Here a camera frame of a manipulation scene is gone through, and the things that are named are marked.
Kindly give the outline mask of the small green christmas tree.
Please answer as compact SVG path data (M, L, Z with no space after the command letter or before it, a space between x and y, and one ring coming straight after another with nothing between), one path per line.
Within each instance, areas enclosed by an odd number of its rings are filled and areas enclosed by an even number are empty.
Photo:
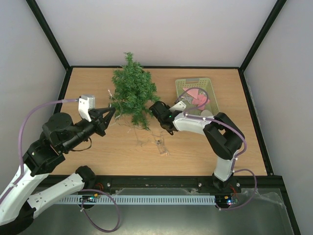
M130 116L131 124L144 130L150 130L147 116L152 117L148 109L149 102L160 100L157 86L152 82L152 75L134 60L134 54L125 53L126 64L120 70L113 71L114 93L110 97L111 105L116 109L115 116Z

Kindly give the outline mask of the clear led string lights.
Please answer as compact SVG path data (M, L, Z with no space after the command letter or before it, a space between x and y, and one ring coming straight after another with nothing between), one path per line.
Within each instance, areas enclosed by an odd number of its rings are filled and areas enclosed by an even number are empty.
M134 132L137 145L144 146L152 143L161 155L167 156L169 151L165 146L165 131L155 126L156 119L147 107L148 104L158 101L159 97L154 94L142 96L142 93L123 93L119 89L108 92L110 107L116 109L114 123L111 125L126 127L128 133Z

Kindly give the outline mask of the light green plastic basket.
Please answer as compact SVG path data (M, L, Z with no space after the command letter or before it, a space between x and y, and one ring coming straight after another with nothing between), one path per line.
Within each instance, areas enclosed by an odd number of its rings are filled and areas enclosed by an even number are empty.
M182 78L175 81L178 99L182 101L192 115L200 115L208 110L212 115L219 112L218 103L211 83L207 77Z

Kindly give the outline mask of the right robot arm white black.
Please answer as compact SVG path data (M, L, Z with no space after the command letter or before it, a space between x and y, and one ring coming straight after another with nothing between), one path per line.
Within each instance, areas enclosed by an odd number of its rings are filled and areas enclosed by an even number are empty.
M238 156L247 149L245 136L234 122L219 112L215 116L197 116L190 114L182 102L170 107L157 101L149 110L159 121L160 126L170 135L185 131L206 137L213 152L217 156L217 164L212 174L212 186L220 192L236 186L232 177Z

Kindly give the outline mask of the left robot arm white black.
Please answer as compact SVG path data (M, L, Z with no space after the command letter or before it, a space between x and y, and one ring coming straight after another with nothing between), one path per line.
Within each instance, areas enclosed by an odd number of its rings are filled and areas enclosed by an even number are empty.
M63 181L34 194L35 188L65 160L65 155L88 141L93 134L105 136L114 107L91 109L90 120L73 123L67 113L55 113L42 126L40 138L33 142L22 157L19 168L0 198L0 233L17 235L28 228L44 210L64 196L90 189L96 175L88 166L81 166Z

